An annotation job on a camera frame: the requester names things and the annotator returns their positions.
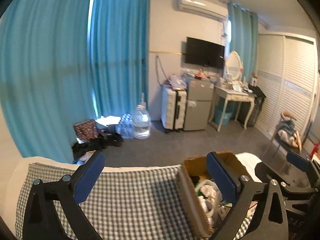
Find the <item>white plastic strip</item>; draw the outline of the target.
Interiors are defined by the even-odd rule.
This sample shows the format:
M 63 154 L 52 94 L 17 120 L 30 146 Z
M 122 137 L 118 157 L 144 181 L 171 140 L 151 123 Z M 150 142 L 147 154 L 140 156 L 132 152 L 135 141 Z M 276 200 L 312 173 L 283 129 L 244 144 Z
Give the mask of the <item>white plastic strip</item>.
M 205 217 L 208 222 L 212 223 L 221 206 L 221 191 L 214 181 L 206 179 L 196 184 L 195 193 L 198 196 Z

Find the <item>cream lace cloth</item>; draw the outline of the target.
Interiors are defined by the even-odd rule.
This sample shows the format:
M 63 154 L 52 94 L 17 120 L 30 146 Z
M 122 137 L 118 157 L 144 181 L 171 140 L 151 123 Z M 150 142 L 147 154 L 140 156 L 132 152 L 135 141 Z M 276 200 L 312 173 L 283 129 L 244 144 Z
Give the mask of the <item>cream lace cloth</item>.
M 198 196 L 200 205 L 204 211 L 205 217 L 211 227 L 214 226 L 214 213 L 216 210 L 216 203 L 218 201 L 219 191 L 213 185 L 204 185 L 201 188 L 202 193 L 206 196 Z

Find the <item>chair with clothes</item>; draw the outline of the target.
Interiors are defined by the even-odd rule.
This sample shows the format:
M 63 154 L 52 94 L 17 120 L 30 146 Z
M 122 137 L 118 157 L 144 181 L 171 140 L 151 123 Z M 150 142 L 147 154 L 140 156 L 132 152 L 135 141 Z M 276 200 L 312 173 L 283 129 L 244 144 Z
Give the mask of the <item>chair with clothes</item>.
M 278 143 L 276 152 L 282 147 L 286 152 L 301 155 L 302 141 L 299 131 L 295 128 L 295 121 L 297 121 L 297 118 L 291 112 L 282 111 L 280 113 L 280 120 L 275 127 L 267 148 L 264 150 L 264 154 L 267 153 L 273 142 L 276 141 Z

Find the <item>white sneakers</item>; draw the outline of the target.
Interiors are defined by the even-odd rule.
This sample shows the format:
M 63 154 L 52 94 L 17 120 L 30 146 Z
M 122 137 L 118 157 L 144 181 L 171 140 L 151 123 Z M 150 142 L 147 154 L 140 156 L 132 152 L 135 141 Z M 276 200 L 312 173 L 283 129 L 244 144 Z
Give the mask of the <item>white sneakers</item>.
M 87 161 L 91 158 L 91 156 L 95 153 L 95 151 L 88 151 L 84 155 L 79 158 L 79 161 L 83 163 L 87 163 Z

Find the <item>white dressing table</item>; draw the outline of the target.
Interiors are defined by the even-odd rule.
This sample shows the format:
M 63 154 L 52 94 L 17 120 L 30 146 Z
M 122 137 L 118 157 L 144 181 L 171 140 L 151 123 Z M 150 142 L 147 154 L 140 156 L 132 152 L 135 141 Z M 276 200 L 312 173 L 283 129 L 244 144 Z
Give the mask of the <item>white dressing table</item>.
M 245 92 L 236 92 L 231 89 L 226 89 L 226 88 L 220 88 L 220 87 L 215 87 L 213 90 L 213 98 L 212 98 L 212 104 L 211 104 L 211 109 L 210 109 L 210 114 L 208 118 L 208 123 L 211 124 L 214 120 L 214 114 L 215 114 L 215 106 L 219 104 L 220 98 L 224 99 L 224 104 L 222 108 L 222 116 L 220 118 L 220 121 L 216 124 L 214 123 L 214 127 L 218 132 L 220 132 L 220 129 L 222 127 L 222 122 L 223 122 L 223 117 L 225 115 L 227 106 L 229 102 L 233 102 L 233 112 L 235 113 L 235 121 L 238 120 L 238 116 L 240 113 L 240 108 L 241 104 L 243 102 L 248 102 L 250 103 L 249 110 L 247 111 L 246 118 L 244 120 L 244 125 L 243 128 L 244 130 L 247 129 L 247 124 L 249 121 L 249 118 L 253 112 L 254 106 L 255 106 L 255 94 L 253 93 L 245 93 Z

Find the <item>teal waste bin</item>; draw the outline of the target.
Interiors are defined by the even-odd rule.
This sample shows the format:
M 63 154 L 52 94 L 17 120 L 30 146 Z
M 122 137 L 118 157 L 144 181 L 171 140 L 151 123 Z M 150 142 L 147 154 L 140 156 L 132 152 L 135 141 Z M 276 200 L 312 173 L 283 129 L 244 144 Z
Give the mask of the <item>teal waste bin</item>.
M 220 119 L 222 118 L 222 126 L 226 126 L 232 116 L 234 115 L 234 109 L 236 102 L 234 101 L 228 101 L 227 107 L 225 110 L 225 113 L 223 114 L 223 108 L 225 104 L 225 99 L 224 98 L 219 98 L 219 101 L 217 105 L 215 106 L 215 113 L 214 113 L 214 122 L 218 125 L 220 123 Z

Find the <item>oval white mirror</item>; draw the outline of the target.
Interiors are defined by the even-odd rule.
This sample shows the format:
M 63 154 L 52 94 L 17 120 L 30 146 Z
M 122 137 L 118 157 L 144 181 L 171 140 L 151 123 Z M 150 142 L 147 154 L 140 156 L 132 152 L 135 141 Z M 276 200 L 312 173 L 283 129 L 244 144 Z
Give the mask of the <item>oval white mirror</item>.
M 242 60 L 236 51 L 231 51 L 225 61 L 224 77 L 232 81 L 237 81 L 242 77 L 244 71 Z

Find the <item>pack of water bottles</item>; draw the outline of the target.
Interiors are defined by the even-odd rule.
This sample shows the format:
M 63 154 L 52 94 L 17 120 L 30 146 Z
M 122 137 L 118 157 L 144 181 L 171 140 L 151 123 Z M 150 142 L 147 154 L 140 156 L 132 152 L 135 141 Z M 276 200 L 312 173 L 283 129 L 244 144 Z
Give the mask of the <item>pack of water bottles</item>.
M 120 122 L 116 125 L 116 132 L 121 135 L 123 139 L 133 139 L 133 126 L 132 126 L 132 115 L 123 114 Z

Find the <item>teal curtain panel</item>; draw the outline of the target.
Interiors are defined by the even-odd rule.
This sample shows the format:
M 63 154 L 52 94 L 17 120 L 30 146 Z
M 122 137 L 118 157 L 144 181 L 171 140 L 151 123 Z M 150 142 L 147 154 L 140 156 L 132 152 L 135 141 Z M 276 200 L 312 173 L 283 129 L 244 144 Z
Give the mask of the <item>teal curtain panel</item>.
M 75 123 L 94 117 L 89 0 L 13 0 L 1 18 L 1 107 L 23 157 L 73 161 Z
M 240 4 L 228 3 L 231 21 L 230 51 L 236 51 L 243 64 L 242 76 L 250 83 L 257 67 L 258 16 Z
M 88 50 L 97 117 L 148 101 L 150 0 L 90 0 Z

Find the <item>large clear water jug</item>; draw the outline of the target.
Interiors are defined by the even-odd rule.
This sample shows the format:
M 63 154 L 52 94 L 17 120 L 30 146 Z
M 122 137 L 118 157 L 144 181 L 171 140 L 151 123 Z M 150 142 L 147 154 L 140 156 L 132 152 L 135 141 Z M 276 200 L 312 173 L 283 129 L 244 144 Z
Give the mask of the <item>large clear water jug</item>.
M 132 116 L 132 126 L 134 138 L 143 140 L 150 136 L 150 116 L 143 104 L 136 107 Z

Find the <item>teal curtain right panel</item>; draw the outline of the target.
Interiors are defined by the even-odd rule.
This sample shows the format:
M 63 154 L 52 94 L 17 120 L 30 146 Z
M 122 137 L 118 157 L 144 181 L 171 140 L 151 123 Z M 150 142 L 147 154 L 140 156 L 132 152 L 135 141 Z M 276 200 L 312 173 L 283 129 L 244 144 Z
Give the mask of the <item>teal curtain right panel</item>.
M 240 4 L 228 3 L 231 21 L 230 51 L 236 51 L 243 64 L 242 76 L 250 83 L 257 67 L 258 16 Z

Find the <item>plastic bag on suitcase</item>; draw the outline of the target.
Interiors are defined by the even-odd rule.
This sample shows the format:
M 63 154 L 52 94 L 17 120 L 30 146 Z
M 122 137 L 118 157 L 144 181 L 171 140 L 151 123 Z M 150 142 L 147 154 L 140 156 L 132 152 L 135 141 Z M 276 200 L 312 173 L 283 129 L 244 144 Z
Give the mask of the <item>plastic bag on suitcase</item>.
M 186 90 L 187 84 L 185 78 L 181 76 L 171 75 L 169 77 L 169 84 L 173 90 Z

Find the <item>white air conditioner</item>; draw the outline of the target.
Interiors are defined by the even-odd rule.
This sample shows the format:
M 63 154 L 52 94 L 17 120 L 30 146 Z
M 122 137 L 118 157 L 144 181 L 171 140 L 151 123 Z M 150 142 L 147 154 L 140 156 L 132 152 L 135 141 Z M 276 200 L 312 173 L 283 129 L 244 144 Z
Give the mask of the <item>white air conditioner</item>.
M 224 21 L 228 16 L 228 9 L 205 0 L 178 0 L 180 10 L 201 14 Z

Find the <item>teal curtain middle panel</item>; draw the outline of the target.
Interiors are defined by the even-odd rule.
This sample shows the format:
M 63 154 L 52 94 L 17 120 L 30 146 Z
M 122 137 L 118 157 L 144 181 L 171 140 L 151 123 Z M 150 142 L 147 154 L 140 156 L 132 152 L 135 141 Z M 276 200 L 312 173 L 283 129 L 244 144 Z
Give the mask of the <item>teal curtain middle panel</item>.
M 150 0 L 90 0 L 88 50 L 97 117 L 148 101 Z

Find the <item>black wall television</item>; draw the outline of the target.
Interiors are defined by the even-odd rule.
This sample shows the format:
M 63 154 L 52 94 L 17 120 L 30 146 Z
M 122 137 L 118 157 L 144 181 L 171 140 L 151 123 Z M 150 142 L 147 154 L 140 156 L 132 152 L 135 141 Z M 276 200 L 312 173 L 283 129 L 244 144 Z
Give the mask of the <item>black wall television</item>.
M 225 47 L 192 37 L 187 37 L 185 63 L 222 69 L 224 67 Z

